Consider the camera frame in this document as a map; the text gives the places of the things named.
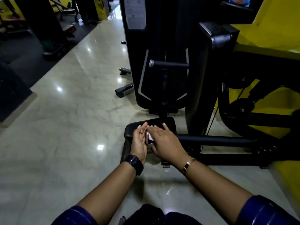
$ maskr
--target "tiled floor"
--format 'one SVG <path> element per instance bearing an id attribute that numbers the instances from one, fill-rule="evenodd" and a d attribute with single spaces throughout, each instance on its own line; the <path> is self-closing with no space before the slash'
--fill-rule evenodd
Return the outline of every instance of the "tiled floor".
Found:
<path id="1" fill-rule="evenodd" d="M 121 19 L 103 21 L 32 87 L 38 98 L 0 130 L 0 224 L 51 224 L 119 164 L 125 126 L 155 117 L 136 104 L 133 93 L 114 93 L 130 82 L 119 75 L 120 67 L 129 68 L 124 39 Z M 178 132 L 185 133 L 184 112 L 174 117 Z M 211 134 L 232 133 L 215 121 Z M 268 170 L 212 168 L 295 216 Z M 226 224 L 177 170 L 163 169 L 151 156 L 110 224 L 145 203 L 203 224 Z"/>

